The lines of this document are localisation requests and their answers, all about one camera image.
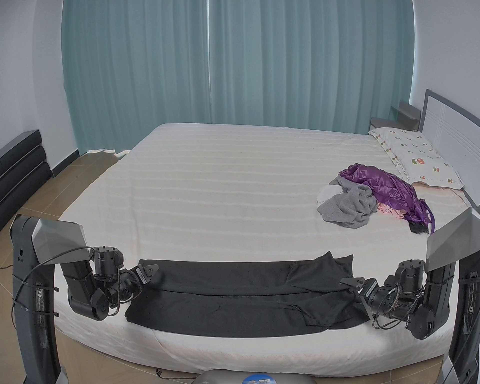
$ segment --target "floor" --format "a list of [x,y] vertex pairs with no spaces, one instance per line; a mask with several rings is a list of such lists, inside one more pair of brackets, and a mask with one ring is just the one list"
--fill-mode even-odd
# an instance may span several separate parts
[[[18,213],[58,219],[65,209],[107,168],[117,162],[114,154],[88,153],[76,159],[57,177],[40,188]],[[12,264],[12,243],[8,235],[11,221],[0,231],[0,266]],[[12,302],[12,271],[0,270],[0,384],[21,383],[24,369],[16,333],[10,320]],[[71,384],[114,383],[191,383],[192,379],[162,380],[155,368],[123,361],[90,349],[57,332],[61,363]],[[353,378],[315,378],[319,384],[433,384],[442,358],[368,376]],[[195,377],[185,372],[164,371],[163,377]]]

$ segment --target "curtain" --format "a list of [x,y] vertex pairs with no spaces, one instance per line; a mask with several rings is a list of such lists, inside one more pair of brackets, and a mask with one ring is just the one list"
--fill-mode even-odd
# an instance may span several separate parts
[[367,133],[410,95],[411,0],[209,0],[212,122]]
[[65,91],[80,153],[211,122],[206,0],[64,0]]

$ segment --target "mattress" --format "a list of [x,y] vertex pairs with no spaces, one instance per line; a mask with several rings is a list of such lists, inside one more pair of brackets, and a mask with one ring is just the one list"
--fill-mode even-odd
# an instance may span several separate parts
[[[88,245],[119,248],[126,268],[141,258],[281,261],[331,251],[334,257],[353,254],[354,275],[382,283],[399,262],[425,259],[427,235],[413,234],[407,221],[381,213],[359,229],[322,220],[316,210],[319,189],[356,162],[399,174],[369,135],[164,124],[92,183],[60,219],[82,224]],[[467,208],[462,194],[451,189],[416,190],[432,209],[437,228]],[[416,340],[403,326],[375,330],[370,322],[311,335],[220,338],[128,323],[127,305],[102,322],[79,316],[68,305],[59,268],[55,281],[57,327],[109,355],[176,371],[321,376],[382,372],[443,354],[458,290],[454,284],[448,322],[426,340]]]

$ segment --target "wall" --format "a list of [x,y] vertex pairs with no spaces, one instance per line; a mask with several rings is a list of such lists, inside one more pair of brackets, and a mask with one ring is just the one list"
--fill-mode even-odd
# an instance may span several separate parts
[[51,168],[77,149],[63,89],[62,4],[0,1],[0,147],[40,129]]
[[425,89],[480,118],[480,1],[413,0],[415,64],[410,103]]

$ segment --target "pink cloth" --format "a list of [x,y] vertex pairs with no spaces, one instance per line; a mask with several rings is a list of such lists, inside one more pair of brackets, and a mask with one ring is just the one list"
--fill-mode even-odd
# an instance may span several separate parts
[[407,214],[407,211],[405,209],[393,209],[392,207],[388,206],[387,204],[383,204],[378,202],[377,203],[377,208],[379,212],[382,213],[390,213],[392,214],[393,217],[403,219],[403,216]]

